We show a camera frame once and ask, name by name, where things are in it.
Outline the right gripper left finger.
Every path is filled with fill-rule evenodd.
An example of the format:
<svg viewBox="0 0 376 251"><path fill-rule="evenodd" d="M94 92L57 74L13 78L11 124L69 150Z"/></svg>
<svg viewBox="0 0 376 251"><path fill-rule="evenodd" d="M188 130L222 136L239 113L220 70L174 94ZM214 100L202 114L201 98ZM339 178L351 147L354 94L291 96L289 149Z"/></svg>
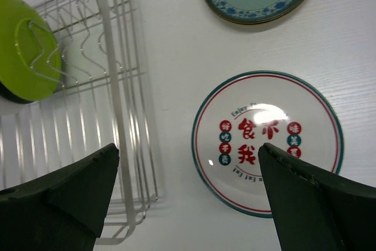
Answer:
<svg viewBox="0 0 376 251"><path fill-rule="evenodd" d="M44 176L1 191L1 250L93 250L118 173L110 143Z"/></svg>

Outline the white plate red characters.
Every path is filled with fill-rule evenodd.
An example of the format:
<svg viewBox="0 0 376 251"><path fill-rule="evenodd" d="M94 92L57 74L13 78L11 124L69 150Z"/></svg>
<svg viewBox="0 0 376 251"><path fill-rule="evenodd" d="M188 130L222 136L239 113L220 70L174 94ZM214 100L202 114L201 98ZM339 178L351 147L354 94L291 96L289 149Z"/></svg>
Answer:
<svg viewBox="0 0 376 251"><path fill-rule="evenodd" d="M205 98L192 126L195 167L212 194L255 217L272 216L258 152L270 143L332 173L344 159L344 135L328 100L284 72L235 75Z"/></svg>

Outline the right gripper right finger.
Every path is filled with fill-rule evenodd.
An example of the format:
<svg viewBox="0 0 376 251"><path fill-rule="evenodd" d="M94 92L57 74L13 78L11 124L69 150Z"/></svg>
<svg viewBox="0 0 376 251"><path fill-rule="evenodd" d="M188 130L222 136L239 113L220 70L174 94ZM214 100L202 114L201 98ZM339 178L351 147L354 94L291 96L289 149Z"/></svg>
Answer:
<svg viewBox="0 0 376 251"><path fill-rule="evenodd" d="M261 173L282 250L375 250L375 188L265 143Z"/></svg>

